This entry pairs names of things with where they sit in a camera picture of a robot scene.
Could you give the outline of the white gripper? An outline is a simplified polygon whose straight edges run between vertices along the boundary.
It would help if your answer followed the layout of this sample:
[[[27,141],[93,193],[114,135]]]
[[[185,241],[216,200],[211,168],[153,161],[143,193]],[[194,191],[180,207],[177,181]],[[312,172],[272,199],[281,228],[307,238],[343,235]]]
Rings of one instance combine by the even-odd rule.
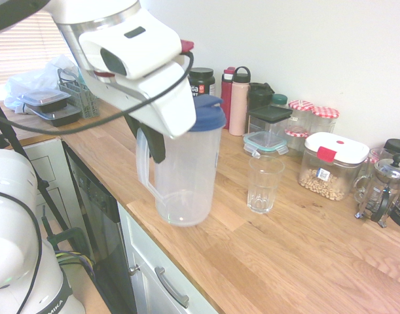
[[[93,71],[81,69],[89,90],[98,98],[125,111],[141,102],[152,99],[177,82],[183,68],[170,61],[161,68],[137,80],[115,75],[110,81],[101,80]],[[196,122],[196,111],[191,87],[184,78],[174,89],[151,103],[125,116],[125,121],[134,137],[142,130],[146,137],[150,155],[155,163],[166,157],[164,136],[179,137],[189,131]]]

